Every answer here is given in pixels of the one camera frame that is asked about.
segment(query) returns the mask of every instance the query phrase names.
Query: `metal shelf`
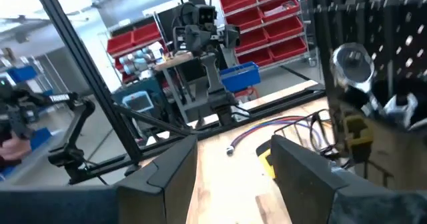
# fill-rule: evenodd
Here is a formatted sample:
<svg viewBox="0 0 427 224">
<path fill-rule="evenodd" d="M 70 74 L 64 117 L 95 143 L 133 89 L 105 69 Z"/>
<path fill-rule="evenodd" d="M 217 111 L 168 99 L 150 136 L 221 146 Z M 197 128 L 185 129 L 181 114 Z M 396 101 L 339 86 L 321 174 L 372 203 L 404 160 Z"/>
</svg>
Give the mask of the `metal shelf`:
<svg viewBox="0 0 427 224">
<path fill-rule="evenodd" d="M 258 29 L 258 28 L 266 27 L 266 26 L 268 26 L 268 25 L 270 25 L 270 24 L 273 24 L 273 23 L 276 23 L 276 22 L 278 22 L 278 21 L 283 21 L 283 20 L 285 20 L 285 19 L 288 19 L 288 18 L 291 18 L 291 17 L 298 16 L 298 15 L 300 15 L 301 13 L 302 13 L 301 11 L 297 11 L 297 12 L 295 12 L 295 13 L 292 13 L 292 14 L 286 15 L 286 16 L 284 16 L 284 17 L 280 17 L 280 18 L 274 19 L 273 21 L 268 21 L 268 22 L 266 22 L 266 23 L 262 23 L 261 25 L 258 25 L 258 26 L 251 27 L 251 28 L 248 28 L 248 29 L 246 29 L 246 30 L 243 30 L 243 31 L 241 31 L 241 32 L 240 32 L 240 34 L 248 33 L 248 32 L 250 32 L 250 31 L 256 30 L 256 29 Z"/>
<path fill-rule="evenodd" d="M 278 43 L 282 43 L 282 42 L 284 42 L 284 41 L 289 41 L 290 39 L 293 39 L 293 38 L 296 38 L 296 37 L 301 37 L 301 36 L 303 36 L 303 35 L 305 35 L 305 33 L 304 33 L 304 32 L 301 32 L 301 33 L 298 33 L 297 35 L 293 35 L 293 36 L 290 36 L 290 37 L 286 37 L 286 38 L 283 38 L 283 39 L 281 39 L 281 40 L 279 40 L 279 41 L 274 41 L 274 42 L 272 42 L 272 43 L 268 43 L 268 44 L 262 45 L 262 46 L 260 46 L 260 47 L 255 47 L 255 48 L 249 49 L 249 50 L 247 50 L 247 51 L 244 51 L 244 52 L 241 52 L 241 53 L 236 54 L 236 57 L 240 57 L 240 56 L 242 56 L 242 55 L 246 55 L 246 54 L 248 54 L 248 53 L 252 53 L 252 52 L 254 52 L 254 51 L 258 51 L 258 50 L 261 50 L 261 49 L 264 49 L 264 48 L 267 48 L 267 47 L 271 47 L 272 45 L 275 45 L 275 44 L 278 44 Z"/>
<path fill-rule="evenodd" d="M 152 43 L 155 43 L 156 41 L 161 41 L 161 40 L 162 40 L 162 38 L 161 38 L 161 37 L 159 37 L 159 38 L 157 38 L 157 39 L 154 39 L 154 40 L 148 41 L 148 42 L 146 42 L 146 43 L 139 44 L 138 46 L 128 48 L 128 49 L 126 49 L 126 50 L 124 50 L 124 51 L 120 51 L 119 53 L 115 53 L 115 54 L 111 55 L 111 57 L 113 57 L 114 59 L 115 59 L 115 58 L 117 58 L 117 57 L 121 57 L 122 55 L 124 55 L 124 54 L 126 54 L 126 53 L 130 53 L 130 52 L 132 52 L 132 51 L 136 51 L 136 50 L 138 50 L 138 49 L 142 49 L 143 47 L 146 47 L 146 46 L 148 46 L 148 45 L 150 45 L 150 44 L 152 44 Z"/>
<path fill-rule="evenodd" d="M 294 61 L 299 61 L 299 60 L 302 60 L 302 59 L 307 59 L 309 57 L 310 57 L 310 52 L 306 51 L 303 54 L 296 55 L 294 57 L 290 57 L 288 59 L 284 59 L 284 60 L 281 60 L 281 61 L 276 61 L 276 62 L 274 62 L 272 64 L 260 67 L 260 73 L 263 72 L 263 71 L 274 69 L 276 67 L 280 67 L 282 65 L 287 65 L 287 64 L 293 63 Z"/>
<path fill-rule="evenodd" d="M 254 7 L 258 7 L 258 6 L 263 5 L 263 4 L 265 4 L 265 3 L 269 3 L 270 1 L 275 1 L 275 0 L 263 0 L 263 1 L 257 1 L 255 4 L 248 5 L 247 7 L 243 7 L 243 8 L 237 9 L 237 10 L 235 10 L 235 11 L 230 11 L 229 13 L 226 13 L 226 14 L 224 13 L 224 17 L 229 17 L 229 16 L 234 15 L 234 14 L 236 14 L 236 13 L 239 13 L 239 12 L 242 12 L 242 11 L 246 11 L 246 10 L 251 9 L 251 8 L 254 8 Z"/>
</svg>

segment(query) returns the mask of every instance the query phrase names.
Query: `shelving unit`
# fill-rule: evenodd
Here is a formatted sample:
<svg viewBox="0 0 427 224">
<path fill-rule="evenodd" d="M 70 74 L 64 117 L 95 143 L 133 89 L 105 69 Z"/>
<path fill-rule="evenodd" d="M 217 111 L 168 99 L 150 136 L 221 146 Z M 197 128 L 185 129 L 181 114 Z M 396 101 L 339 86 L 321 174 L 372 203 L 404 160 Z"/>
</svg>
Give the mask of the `shelving unit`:
<svg viewBox="0 0 427 224">
<path fill-rule="evenodd" d="M 229 5 L 229 3 L 223 3 L 223 0 L 221 1 L 222 7 Z M 266 17 L 264 15 L 264 12 L 262 9 L 264 8 L 264 11 L 271 10 L 272 6 L 277 5 L 280 6 L 280 2 L 283 1 L 283 3 L 287 2 L 294 2 L 296 5 L 294 7 L 289 7 L 285 11 L 281 11 L 278 13 L 274 13 L 273 15 L 270 15 L 269 17 Z M 242 15 L 242 13 L 247 13 L 249 10 L 257 10 L 260 12 L 261 17 L 261 23 L 258 23 L 257 25 L 252 25 L 250 27 L 247 27 L 247 25 L 243 24 L 241 27 L 241 34 L 242 38 L 251 37 L 251 35 L 248 35 L 250 33 L 253 33 L 255 30 L 263 29 L 264 31 L 268 29 L 268 27 L 274 27 L 274 25 L 278 24 L 279 22 L 284 22 L 284 24 L 291 24 L 291 25 L 283 25 L 283 33 L 276 33 L 274 37 L 268 37 L 268 42 L 262 42 L 259 40 L 254 41 L 254 43 L 249 43 L 248 41 L 242 40 L 242 43 L 244 45 L 250 45 L 251 48 L 246 49 L 240 47 L 237 48 L 237 50 L 234 51 L 234 55 L 236 58 L 237 63 L 244 63 L 244 61 L 249 61 L 253 59 L 252 61 L 257 62 L 258 66 L 260 66 L 260 71 L 265 71 L 267 69 L 272 69 L 279 67 L 281 65 L 286 65 L 288 63 L 299 61 L 302 59 L 309 59 L 311 57 L 309 51 L 308 51 L 308 42 L 307 42 L 307 36 L 306 36 L 306 27 L 304 26 L 304 18 L 302 16 L 302 8 L 300 5 L 300 0 L 255 0 L 249 1 L 249 0 L 242 0 L 238 1 L 239 8 L 222 8 L 222 14 L 224 16 L 224 21 L 227 24 L 234 24 L 239 25 L 241 24 L 241 21 L 238 22 L 230 22 L 230 20 L 234 20 L 233 17 L 239 17 L 239 15 Z M 249 3 L 249 5 L 242 6 L 242 3 Z M 278 25 L 277 27 L 274 27 L 276 31 L 277 28 L 281 28 L 282 25 Z M 293 39 L 300 38 L 305 46 L 305 49 L 300 48 L 297 41 L 293 41 Z M 282 57 L 285 57 L 285 59 L 278 59 L 278 56 L 274 57 L 272 53 L 272 49 L 276 47 L 277 45 L 283 45 L 285 42 L 288 42 L 290 45 L 293 45 L 294 43 L 298 44 L 298 47 L 296 47 L 296 50 L 290 49 L 290 54 L 292 54 L 292 57 L 287 57 L 287 55 L 279 55 Z"/>
</svg>

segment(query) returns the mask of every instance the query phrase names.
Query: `wooden table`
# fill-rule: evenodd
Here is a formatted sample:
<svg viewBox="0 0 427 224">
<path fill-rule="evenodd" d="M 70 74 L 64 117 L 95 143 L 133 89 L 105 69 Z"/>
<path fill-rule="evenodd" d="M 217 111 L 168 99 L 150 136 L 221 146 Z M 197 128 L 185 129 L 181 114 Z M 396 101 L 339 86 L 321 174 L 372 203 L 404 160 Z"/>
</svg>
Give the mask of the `wooden table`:
<svg viewBox="0 0 427 224">
<path fill-rule="evenodd" d="M 306 81 L 245 103 L 245 108 L 262 105 L 315 84 L 317 83 L 314 81 Z M 327 101 L 319 99 L 284 111 L 277 116 L 306 116 L 327 107 Z M 205 120 L 211 122 L 216 119 L 218 118 L 212 115 Z M 197 175 L 187 223 L 291 223 L 278 187 L 266 174 L 255 153 L 256 148 L 270 139 L 278 126 L 265 127 L 252 133 L 237 146 L 233 156 L 226 155 L 226 147 L 233 139 L 254 124 L 233 129 L 198 143 Z M 290 128 L 286 131 L 287 137 L 294 134 Z"/>
</svg>

